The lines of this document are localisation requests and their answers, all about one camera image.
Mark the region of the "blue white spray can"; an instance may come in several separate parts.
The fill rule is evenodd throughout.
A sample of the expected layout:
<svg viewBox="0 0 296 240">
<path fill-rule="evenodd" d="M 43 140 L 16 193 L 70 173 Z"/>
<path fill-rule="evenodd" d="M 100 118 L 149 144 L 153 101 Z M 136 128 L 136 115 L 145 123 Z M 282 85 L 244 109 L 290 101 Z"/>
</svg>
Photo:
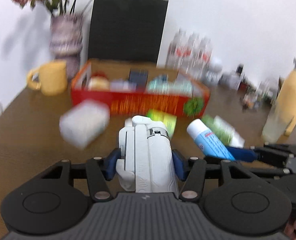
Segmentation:
<svg viewBox="0 0 296 240">
<path fill-rule="evenodd" d="M 230 161 L 236 160 L 215 133 L 200 119 L 196 119 L 188 125 L 187 133 L 206 157 Z"/>
</svg>

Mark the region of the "green plastic packet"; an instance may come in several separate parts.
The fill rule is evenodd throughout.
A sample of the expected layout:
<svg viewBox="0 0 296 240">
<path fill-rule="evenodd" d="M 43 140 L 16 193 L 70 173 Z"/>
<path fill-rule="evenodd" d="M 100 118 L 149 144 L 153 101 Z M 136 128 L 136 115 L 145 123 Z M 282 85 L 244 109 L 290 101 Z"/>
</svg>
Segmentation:
<svg viewBox="0 0 296 240">
<path fill-rule="evenodd" d="M 243 137 L 239 135 L 231 124 L 227 123 L 220 116 L 217 115 L 213 118 L 210 115 L 204 115 L 201 120 L 215 133 L 224 145 L 239 148 L 244 147 L 245 140 Z"/>
</svg>

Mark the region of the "green yellow tissue pack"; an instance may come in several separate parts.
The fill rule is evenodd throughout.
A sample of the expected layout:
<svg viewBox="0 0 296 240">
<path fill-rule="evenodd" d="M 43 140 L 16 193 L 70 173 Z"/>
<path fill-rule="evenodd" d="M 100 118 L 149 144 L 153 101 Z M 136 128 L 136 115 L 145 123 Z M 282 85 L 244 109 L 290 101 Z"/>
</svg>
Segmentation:
<svg viewBox="0 0 296 240">
<path fill-rule="evenodd" d="M 155 109 L 149 109 L 147 117 L 153 121 L 161 121 L 167 128 L 169 138 L 172 139 L 177 123 L 177 116 Z"/>
</svg>

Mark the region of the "white tissue pack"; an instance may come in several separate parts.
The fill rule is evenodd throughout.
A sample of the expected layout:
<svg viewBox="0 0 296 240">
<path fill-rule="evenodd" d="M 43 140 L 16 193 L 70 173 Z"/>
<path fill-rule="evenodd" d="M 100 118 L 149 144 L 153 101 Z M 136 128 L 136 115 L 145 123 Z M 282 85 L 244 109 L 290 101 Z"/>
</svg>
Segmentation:
<svg viewBox="0 0 296 240">
<path fill-rule="evenodd" d="M 64 141 L 83 150 L 106 129 L 109 117 L 108 105 L 84 100 L 60 116 L 60 134 Z"/>
</svg>

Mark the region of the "snack wrapper pile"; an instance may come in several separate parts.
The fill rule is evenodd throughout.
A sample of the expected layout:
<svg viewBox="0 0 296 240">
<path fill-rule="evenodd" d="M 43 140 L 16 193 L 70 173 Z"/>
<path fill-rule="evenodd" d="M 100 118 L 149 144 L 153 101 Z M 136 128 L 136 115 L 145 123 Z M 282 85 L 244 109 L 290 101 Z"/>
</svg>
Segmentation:
<svg viewBox="0 0 296 240">
<path fill-rule="evenodd" d="M 263 105 L 272 106 L 279 92 L 279 83 L 276 79 L 268 78 L 260 82 L 258 87 L 248 86 L 241 98 L 243 110 L 257 110 Z"/>
</svg>

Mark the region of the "yellow juice bottle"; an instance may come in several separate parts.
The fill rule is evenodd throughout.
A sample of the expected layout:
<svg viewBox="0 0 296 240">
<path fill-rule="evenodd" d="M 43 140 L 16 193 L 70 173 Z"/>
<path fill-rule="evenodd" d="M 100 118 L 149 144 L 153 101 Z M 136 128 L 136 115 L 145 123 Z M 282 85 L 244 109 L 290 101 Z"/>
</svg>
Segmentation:
<svg viewBox="0 0 296 240">
<path fill-rule="evenodd" d="M 296 126 L 296 59 L 294 69 L 284 80 L 262 130 L 266 142 L 277 142 L 282 135 L 289 136 Z"/>
</svg>

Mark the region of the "round white tin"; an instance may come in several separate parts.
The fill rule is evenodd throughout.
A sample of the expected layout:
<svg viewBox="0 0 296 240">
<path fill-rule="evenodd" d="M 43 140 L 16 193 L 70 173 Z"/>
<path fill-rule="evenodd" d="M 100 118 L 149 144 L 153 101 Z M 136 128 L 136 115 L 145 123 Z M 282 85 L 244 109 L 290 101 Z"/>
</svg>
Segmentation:
<svg viewBox="0 0 296 240">
<path fill-rule="evenodd" d="M 219 85 L 238 90 L 242 80 L 243 76 L 236 72 L 223 73 L 219 79 Z"/>
</svg>

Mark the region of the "white astronaut figurine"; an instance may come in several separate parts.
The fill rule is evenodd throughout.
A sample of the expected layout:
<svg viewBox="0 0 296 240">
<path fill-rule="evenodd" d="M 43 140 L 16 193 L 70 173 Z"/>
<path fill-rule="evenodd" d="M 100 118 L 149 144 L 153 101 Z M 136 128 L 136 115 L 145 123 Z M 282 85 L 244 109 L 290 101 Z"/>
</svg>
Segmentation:
<svg viewBox="0 0 296 240">
<path fill-rule="evenodd" d="M 205 71 L 204 83 L 208 87 L 216 86 L 221 77 L 222 69 L 222 61 L 216 57 L 212 58 Z"/>
</svg>

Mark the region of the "red cardboard box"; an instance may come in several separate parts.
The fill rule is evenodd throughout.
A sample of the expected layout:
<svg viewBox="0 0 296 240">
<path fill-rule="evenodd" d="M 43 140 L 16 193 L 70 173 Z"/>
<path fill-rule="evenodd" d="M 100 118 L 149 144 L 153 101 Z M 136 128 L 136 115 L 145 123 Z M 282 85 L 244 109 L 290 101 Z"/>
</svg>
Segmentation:
<svg viewBox="0 0 296 240">
<path fill-rule="evenodd" d="M 170 81 L 177 78 L 190 81 L 192 95 L 155 94 L 144 89 L 135 92 L 89 90 L 87 88 L 93 74 L 104 75 L 108 81 L 126 79 L 132 70 L 147 71 L 147 81 L 161 74 L 167 74 Z M 107 104 L 112 115 L 146 114 L 150 109 L 155 109 L 175 116 L 201 117 L 210 98 L 207 86 L 191 79 L 179 70 L 157 68 L 152 63 L 134 63 L 104 61 L 98 59 L 88 60 L 71 81 L 72 104 L 77 105 L 86 99 L 92 99 Z"/>
</svg>

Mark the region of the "dark blue box item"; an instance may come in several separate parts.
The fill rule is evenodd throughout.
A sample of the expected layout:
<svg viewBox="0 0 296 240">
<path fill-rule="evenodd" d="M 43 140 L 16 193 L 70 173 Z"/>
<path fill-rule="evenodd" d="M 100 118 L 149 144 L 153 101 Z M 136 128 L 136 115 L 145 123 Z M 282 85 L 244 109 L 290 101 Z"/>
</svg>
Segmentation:
<svg viewBox="0 0 296 240">
<path fill-rule="evenodd" d="M 144 69 L 130 69 L 128 81 L 136 85 L 136 91 L 145 91 L 149 72 Z"/>
</svg>

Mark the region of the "clear water bottle right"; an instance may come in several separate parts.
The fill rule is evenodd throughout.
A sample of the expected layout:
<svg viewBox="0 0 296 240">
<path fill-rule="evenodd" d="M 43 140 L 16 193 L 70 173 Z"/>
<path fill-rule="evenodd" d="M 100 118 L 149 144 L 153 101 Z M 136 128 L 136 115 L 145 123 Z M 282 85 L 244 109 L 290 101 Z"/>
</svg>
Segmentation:
<svg viewBox="0 0 296 240">
<path fill-rule="evenodd" d="M 199 80 L 202 77 L 203 68 L 210 62 L 211 55 L 213 52 L 213 46 L 211 39 L 204 37 L 198 49 L 197 60 L 195 64 L 195 78 Z"/>
</svg>

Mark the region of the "clear water bottle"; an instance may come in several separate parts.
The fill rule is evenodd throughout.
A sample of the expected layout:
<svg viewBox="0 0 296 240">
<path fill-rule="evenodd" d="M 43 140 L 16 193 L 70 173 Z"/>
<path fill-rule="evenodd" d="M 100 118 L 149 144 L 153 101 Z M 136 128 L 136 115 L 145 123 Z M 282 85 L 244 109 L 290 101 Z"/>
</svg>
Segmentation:
<svg viewBox="0 0 296 240">
<path fill-rule="evenodd" d="M 199 39 L 199 34 L 192 33 L 189 36 L 185 46 L 183 47 L 180 70 L 182 72 L 185 72 L 185 74 L 188 74 L 191 69 L 192 60 L 196 53 L 196 49 L 198 48 L 198 39 Z"/>
<path fill-rule="evenodd" d="M 195 78 L 199 80 L 202 77 L 203 68 L 210 62 L 211 55 L 213 52 L 213 46 L 211 39 L 204 37 L 198 49 L 197 60 L 195 64 Z"/>
<path fill-rule="evenodd" d="M 175 34 L 173 40 L 170 42 L 168 48 L 168 54 L 166 58 L 166 68 L 167 69 L 178 69 L 185 45 L 187 43 L 186 31 L 179 29 Z"/>
</svg>

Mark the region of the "clear water bottle left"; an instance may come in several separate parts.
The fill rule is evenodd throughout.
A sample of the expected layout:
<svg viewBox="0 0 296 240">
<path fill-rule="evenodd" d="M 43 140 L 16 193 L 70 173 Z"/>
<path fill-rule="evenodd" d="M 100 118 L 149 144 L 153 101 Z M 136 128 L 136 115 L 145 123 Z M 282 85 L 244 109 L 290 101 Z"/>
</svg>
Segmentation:
<svg viewBox="0 0 296 240">
<path fill-rule="evenodd" d="M 167 69 L 178 69 L 185 45 L 187 43 L 186 31 L 179 29 L 175 34 L 173 40 L 170 42 L 168 48 L 168 54 L 166 58 L 166 68 Z"/>
</svg>

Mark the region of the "yellow mug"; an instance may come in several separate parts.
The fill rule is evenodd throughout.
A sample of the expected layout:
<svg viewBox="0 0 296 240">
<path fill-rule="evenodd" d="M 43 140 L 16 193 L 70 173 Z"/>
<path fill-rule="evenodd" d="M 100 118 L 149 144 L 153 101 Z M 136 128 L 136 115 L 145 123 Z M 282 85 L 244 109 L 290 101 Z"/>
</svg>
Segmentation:
<svg viewBox="0 0 296 240">
<path fill-rule="evenodd" d="M 46 96 L 63 93 L 68 86 L 66 61 L 54 60 L 31 70 L 27 74 L 27 87 Z"/>
</svg>

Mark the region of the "patterned flower vase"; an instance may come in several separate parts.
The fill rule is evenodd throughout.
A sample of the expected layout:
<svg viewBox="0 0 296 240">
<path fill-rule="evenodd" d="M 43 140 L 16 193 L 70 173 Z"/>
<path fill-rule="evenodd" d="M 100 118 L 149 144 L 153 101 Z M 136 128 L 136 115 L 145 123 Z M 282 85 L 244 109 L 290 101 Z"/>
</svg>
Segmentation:
<svg viewBox="0 0 296 240">
<path fill-rule="evenodd" d="M 82 24 L 81 14 L 64 14 L 51 18 L 49 49 L 56 60 L 66 61 L 68 80 L 72 80 L 80 69 Z"/>
</svg>

